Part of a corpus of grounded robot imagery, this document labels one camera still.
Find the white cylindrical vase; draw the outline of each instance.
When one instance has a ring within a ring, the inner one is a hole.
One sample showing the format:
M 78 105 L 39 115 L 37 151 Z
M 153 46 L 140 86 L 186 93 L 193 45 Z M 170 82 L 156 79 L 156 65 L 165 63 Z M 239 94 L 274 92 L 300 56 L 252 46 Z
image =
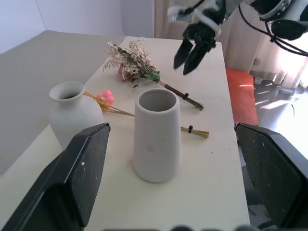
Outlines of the white cylindrical vase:
M 78 82 L 61 83 L 49 92 L 57 102 L 50 113 L 50 125 L 63 150 L 83 129 L 104 122 L 101 107 L 84 92 L 85 86 Z
M 133 164 L 150 182 L 171 180 L 181 163 L 180 103 L 166 89 L 151 89 L 136 100 Z

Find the chair cushion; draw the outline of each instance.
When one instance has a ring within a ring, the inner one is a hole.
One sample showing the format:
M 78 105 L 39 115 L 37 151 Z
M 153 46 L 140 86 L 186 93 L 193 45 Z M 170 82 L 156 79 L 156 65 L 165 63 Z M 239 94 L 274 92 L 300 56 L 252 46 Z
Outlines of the chair cushion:
M 252 75 L 227 68 L 227 79 L 234 122 L 258 125 Z

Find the pink flower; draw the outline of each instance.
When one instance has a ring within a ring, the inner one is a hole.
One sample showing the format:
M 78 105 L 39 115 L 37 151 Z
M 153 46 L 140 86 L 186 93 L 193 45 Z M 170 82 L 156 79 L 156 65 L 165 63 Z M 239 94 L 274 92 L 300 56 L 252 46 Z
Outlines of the pink flower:
M 105 90 L 104 92 L 103 92 L 103 97 L 104 98 L 108 98 L 109 96 L 111 96 L 112 95 L 112 93 L 111 93 L 111 91 L 110 90 Z
M 117 76 L 119 77 L 120 80 L 127 81 L 131 78 L 131 74 L 128 71 L 126 71 L 123 67 L 124 67 L 123 64 L 121 64 Z
M 97 96 L 96 96 L 96 98 L 98 98 L 98 99 L 101 99 L 101 97 L 103 97 L 102 93 L 98 93 Z
M 108 96 L 106 99 L 106 102 L 110 105 L 112 105 L 114 103 L 115 99 L 113 96 Z

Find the white table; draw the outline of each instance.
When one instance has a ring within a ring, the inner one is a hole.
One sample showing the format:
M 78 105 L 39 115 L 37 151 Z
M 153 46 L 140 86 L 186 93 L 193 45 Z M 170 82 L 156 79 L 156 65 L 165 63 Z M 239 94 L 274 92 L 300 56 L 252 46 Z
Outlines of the white table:
M 127 37 L 121 47 L 128 47 L 132 39 Z M 217 43 L 197 70 L 184 77 L 182 69 L 173 70 L 174 54 L 180 43 L 148 39 L 143 47 L 165 82 L 205 105 L 200 112 L 181 101 L 182 125 L 208 130 L 210 137 L 205 140 L 183 133 L 180 173 L 167 183 L 149 183 L 136 175 L 131 164 L 133 118 L 105 113 L 105 120 L 111 123 L 111 133 L 103 179 L 86 231 L 120 228 L 167 231 L 180 224 L 196 231 L 204 228 L 227 231 L 249 224 L 221 44 Z M 103 73 L 100 67 L 86 83 L 86 90 L 97 94 L 110 89 L 115 107 L 133 112 L 138 94 L 160 87 L 144 80 L 140 87 L 133 89 L 133 84 L 119 81 L 116 74 L 116 69 Z M 60 151 L 48 126 L 0 178 L 0 228 L 40 172 Z

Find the gray floor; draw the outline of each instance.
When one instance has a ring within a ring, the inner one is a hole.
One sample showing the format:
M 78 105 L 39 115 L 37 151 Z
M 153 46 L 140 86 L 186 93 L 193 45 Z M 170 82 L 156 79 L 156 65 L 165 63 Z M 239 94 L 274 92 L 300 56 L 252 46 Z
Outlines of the gray floor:
M 293 146 L 308 159 L 308 147 L 305 133 L 308 131 L 308 91 L 302 88 L 286 90 L 264 80 L 255 85 L 255 100 L 259 125 L 282 134 Z M 240 150 L 242 166 L 244 158 Z M 269 220 L 262 205 L 249 206 L 252 226 L 258 226 Z

